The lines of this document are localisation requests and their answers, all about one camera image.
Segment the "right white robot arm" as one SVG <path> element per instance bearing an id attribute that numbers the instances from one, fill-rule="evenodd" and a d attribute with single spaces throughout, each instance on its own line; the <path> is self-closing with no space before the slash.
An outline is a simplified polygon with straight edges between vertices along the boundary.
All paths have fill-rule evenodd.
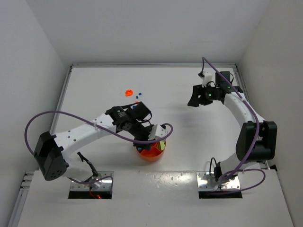
<path id="1" fill-rule="evenodd" d="M 201 85 L 193 86 L 193 93 L 188 102 L 190 107 L 210 105 L 221 101 L 237 120 L 241 127 L 236 142 L 235 153 L 228 159 L 218 162 L 214 168 L 216 181 L 227 181 L 234 170 L 272 160 L 276 152 L 277 124 L 261 117 L 244 96 L 239 86 L 233 86 L 230 72 L 222 71 L 214 76 L 208 71 L 199 74 Z"/>

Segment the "lime green purple lego brick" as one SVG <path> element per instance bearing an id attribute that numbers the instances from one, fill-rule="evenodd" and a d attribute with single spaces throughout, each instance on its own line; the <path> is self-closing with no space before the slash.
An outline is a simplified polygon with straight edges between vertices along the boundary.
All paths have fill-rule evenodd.
<path id="1" fill-rule="evenodd" d="M 165 141 L 160 141 L 159 142 L 159 150 L 163 151 L 166 147 Z"/>

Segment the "orange lego brick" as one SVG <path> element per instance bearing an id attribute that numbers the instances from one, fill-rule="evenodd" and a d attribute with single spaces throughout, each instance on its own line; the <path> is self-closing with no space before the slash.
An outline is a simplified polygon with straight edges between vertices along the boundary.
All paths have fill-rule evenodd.
<path id="1" fill-rule="evenodd" d="M 134 93 L 134 92 L 133 92 L 131 89 L 128 89 L 128 90 L 125 91 L 125 96 L 126 96 L 126 97 L 132 96 L 133 93 Z"/>

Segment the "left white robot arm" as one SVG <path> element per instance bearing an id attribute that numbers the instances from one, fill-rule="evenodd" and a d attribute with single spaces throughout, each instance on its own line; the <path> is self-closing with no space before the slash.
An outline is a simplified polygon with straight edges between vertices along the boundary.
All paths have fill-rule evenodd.
<path id="1" fill-rule="evenodd" d="M 132 108 L 130 105 L 114 106 L 90 123 L 74 129 L 56 133 L 44 132 L 37 142 L 34 157 L 47 181 L 61 176 L 73 178 L 80 182 L 88 182 L 97 171 L 93 164 L 85 158 L 80 149 L 102 137 L 127 131 L 134 137 L 134 145 L 150 148 L 147 141 L 152 126 L 143 126 L 147 116 L 151 116 L 148 107 L 139 102 Z"/>

